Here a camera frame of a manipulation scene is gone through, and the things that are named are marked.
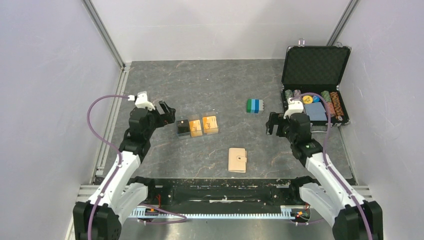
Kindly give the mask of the cream leather card holder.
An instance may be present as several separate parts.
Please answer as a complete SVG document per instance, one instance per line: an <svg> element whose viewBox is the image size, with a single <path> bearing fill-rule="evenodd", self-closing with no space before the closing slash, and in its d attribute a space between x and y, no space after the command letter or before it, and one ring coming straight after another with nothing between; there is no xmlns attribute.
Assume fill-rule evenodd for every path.
<svg viewBox="0 0 424 240"><path fill-rule="evenodd" d="M232 147L228 150L228 171L233 173L246 173L247 151L245 148Z"/></svg>

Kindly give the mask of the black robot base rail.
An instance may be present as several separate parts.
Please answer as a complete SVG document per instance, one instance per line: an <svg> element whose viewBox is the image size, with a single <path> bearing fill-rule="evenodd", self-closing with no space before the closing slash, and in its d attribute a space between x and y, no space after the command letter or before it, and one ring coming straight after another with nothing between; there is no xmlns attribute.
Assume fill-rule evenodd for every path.
<svg viewBox="0 0 424 240"><path fill-rule="evenodd" d="M148 186L144 203L179 214L276 214L305 208L287 178L131 178Z"/></svg>

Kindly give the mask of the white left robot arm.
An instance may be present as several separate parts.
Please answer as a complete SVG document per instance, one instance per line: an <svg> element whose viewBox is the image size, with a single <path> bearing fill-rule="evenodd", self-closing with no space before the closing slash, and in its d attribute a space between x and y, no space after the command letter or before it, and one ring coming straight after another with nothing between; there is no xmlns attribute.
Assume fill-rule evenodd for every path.
<svg viewBox="0 0 424 240"><path fill-rule="evenodd" d="M117 240L122 226L141 202L153 203L157 190L130 178L146 157L154 131L176 120L176 110L159 102L163 113L150 102L136 106L129 114L128 128L117 149L115 162L100 186L85 202L73 208L73 226L77 240Z"/></svg>

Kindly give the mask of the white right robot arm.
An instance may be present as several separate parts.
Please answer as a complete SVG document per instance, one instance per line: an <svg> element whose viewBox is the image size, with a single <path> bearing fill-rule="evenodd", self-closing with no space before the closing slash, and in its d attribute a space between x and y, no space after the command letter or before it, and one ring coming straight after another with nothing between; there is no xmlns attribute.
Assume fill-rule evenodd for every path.
<svg viewBox="0 0 424 240"><path fill-rule="evenodd" d="M265 124L267 133L286 138L293 156L313 175L291 181L289 199L312 206L329 224L336 240L382 240L383 210L366 200L337 171L324 147L312 137L308 115L271 112Z"/></svg>

